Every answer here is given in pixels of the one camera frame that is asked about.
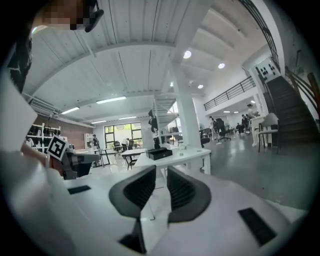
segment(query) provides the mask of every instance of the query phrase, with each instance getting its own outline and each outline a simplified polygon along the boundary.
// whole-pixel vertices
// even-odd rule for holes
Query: black office chair
[[[227,131],[225,128],[225,122],[221,118],[216,119],[216,128],[218,129],[218,131],[220,131],[220,138],[218,139],[218,142],[220,142],[222,139],[224,139],[224,141],[231,140],[231,138],[226,137]]]
[[[200,142],[201,142],[201,147],[204,148],[204,144],[209,143],[210,142],[210,137],[209,137],[209,132],[208,129],[204,129],[204,130],[200,130]]]

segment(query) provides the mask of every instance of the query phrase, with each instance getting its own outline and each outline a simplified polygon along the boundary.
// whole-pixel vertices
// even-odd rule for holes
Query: metal railing
[[[229,90],[225,91],[224,93],[221,93],[219,96],[215,97],[214,99],[208,101],[204,104],[205,110],[212,109],[216,106],[218,106],[221,103],[224,103],[239,94],[242,94],[253,87],[255,87],[256,84],[251,76],[246,78],[245,80],[241,81],[240,83],[237,83],[235,86],[231,87]]]
[[[300,92],[303,92],[303,94],[307,97],[307,99],[311,102],[314,109],[319,112],[319,106],[316,98],[316,92],[312,88],[310,84],[308,84],[306,81],[304,81],[301,77],[299,77],[297,74],[291,72],[288,67],[285,67],[285,75],[290,79],[292,87],[295,89],[295,91],[300,95]]]
[[[277,54],[277,48],[275,45],[274,38],[271,35],[271,32],[265,22],[265,20],[262,18],[261,13],[257,9],[257,7],[252,3],[251,0],[238,0],[244,8],[248,10],[248,12],[251,14],[255,22],[258,24],[259,28],[261,29],[268,46],[270,48],[271,54],[272,54],[272,60],[275,63],[275,66],[277,69],[280,71],[280,66],[279,66],[279,59],[278,59],[278,54]]]

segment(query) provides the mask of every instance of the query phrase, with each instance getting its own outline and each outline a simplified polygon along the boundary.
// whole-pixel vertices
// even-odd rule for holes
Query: white ceiling
[[[181,27],[196,20],[192,15],[193,8],[199,8],[198,1],[98,3],[104,15],[90,33],[45,28],[32,35],[33,60],[23,92],[61,111],[80,107],[65,115],[78,122],[143,116],[153,107],[154,95],[172,91],[165,76],[166,63],[179,48]],[[198,29],[187,32],[194,35],[188,42],[192,56],[182,65],[186,77],[193,81],[186,86],[191,86],[193,92],[204,93],[218,64],[257,30],[238,1],[210,3]],[[205,88],[198,89],[199,84]],[[127,99],[96,104],[98,100],[120,96]]]

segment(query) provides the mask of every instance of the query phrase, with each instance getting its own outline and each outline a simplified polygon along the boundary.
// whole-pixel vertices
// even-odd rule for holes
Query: black rubber pad
[[[171,210],[168,222],[188,222],[201,215],[211,201],[211,192],[206,184],[168,166],[167,187],[171,195]]]
[[[277,236],[254,209],[247,208],[239,210],[238,213],[260,246],[263,246]]]
[[[73,187],[73,188],[68,188],[68,191],[69,191],[70,195],[73,195],[73,194],[81,193],[81,192],[84,192],[84,191],[87,191],[90,189],[91,189],[91,187],[84,185],[84,186],[77,186],[77,187]]]
[[[156,166],[153,165],[113,185],[109,199],[122,216],[140,219],[155,186]]]

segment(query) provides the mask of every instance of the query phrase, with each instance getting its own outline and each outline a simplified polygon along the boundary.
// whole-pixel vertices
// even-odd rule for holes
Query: balcony railing
[[[206,104],[204,104],[205,110],[212,109],[216,106],[218,106],[221,103],[224,103],[239,94],[242,94],[251,88],[255,87],[255,82],[252,79],[251,76],[249,76],[247,79],[241,81],[240,83],[236,84],[235,86],[231,87],[229,90],[225,91],[224,93],[220,94],[219,96],[215,97],[214,99],[208,101]]]

